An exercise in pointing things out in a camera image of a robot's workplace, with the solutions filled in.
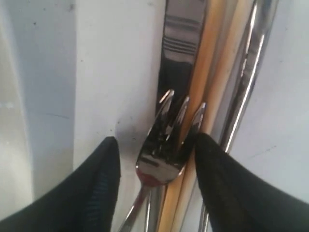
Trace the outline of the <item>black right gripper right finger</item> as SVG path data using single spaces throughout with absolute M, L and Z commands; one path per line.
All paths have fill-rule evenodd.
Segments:
M 195 142 L 199 189 L 214 232 L 307 232 L 309 205 L 251 173 L 207 134 Z

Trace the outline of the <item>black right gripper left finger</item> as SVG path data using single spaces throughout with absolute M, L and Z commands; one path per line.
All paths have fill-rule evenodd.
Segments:
M 64 181 L 0 222 L 2 232 L 109 232 L 120 186 L 119 146 L 105 138 Z

